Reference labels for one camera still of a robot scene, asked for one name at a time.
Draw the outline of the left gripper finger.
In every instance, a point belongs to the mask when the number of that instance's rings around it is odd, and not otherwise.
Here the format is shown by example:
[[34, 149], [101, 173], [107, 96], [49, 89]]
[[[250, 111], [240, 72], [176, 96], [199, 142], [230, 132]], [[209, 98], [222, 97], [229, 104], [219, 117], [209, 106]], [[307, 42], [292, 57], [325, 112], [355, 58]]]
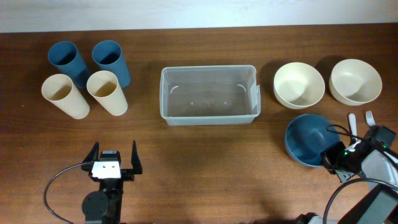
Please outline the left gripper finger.
[[98, 160], [99, 142], [95, 142], [92, 150], [84, 158], [83, 162], [93, 162]]
[[133, 141], [133, 144], [132, 144], [131, 165], [132, 165], [134, 174], [142, 174], [142, 164], [141, 164], [138, 152], [137, 152], [136, 141]]

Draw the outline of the blue bowl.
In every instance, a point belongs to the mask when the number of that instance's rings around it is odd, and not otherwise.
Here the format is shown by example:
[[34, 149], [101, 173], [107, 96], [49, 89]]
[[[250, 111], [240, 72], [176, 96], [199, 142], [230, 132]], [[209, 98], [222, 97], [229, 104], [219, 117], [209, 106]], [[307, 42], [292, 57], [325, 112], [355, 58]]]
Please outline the blue bowl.
[[317, 114], [302, 114], [294, 118], [285, 131], [285, 150], [289, 156], [309, 167], [322, 167], [321, 153], [340, 142], [339, 135], [326, 128], [331, 123]]

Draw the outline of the cream bowl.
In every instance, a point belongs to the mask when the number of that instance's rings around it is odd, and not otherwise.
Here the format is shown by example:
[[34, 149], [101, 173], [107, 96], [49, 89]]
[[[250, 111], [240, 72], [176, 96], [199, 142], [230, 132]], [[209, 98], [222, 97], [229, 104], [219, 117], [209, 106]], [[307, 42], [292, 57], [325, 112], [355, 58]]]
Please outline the cream bowl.
[[283, 106], [301, 110], [317, 104], [325, 94], [325, 81], [311, 65], [291, 62], [274, 75], [274, 95]]
[[382, 91], [380, 74], [373, 66], [358, 59], [338, 62], [331, 71], [328, 85], [332, 96], [349, 106], [370, 103]]

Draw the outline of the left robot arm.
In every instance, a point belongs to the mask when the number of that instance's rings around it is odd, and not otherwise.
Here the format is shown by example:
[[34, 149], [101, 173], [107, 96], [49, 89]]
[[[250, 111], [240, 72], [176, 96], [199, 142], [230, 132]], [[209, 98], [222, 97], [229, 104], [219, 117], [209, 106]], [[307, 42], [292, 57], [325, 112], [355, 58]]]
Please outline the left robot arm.
[[85, 223], [121, 222], [124, 183], [133, 182], [135, 175], [142, 174], [136, 142], [132, 144], [131, 165], [130, 169], [122, 169], [119, 151], [99, 152], [99, 143], [94, 144], [81, 167], [91, 180], [99, 183], [99, 189], [89, 193], [82, 201]]

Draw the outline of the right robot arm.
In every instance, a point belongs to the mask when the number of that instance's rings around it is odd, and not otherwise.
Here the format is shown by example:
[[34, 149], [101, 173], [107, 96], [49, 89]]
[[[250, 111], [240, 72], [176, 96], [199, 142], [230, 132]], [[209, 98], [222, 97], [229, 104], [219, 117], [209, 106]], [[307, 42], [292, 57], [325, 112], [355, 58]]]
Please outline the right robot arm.
[[[333, 192], [322, 216], [299, 215], [294, 223], [397, 223], [397, 153], [391, 150], [396, 133], [385, 126], [371, 126], [364, 137], [342, 133], [356, 142], [348, 147], [338, 142], [320, 155], [323, 166], [338, 176], [341, 185]], [[328, 213], [337, 195], [355, 183], [371, 185], [367, 193], [340, 220]]]

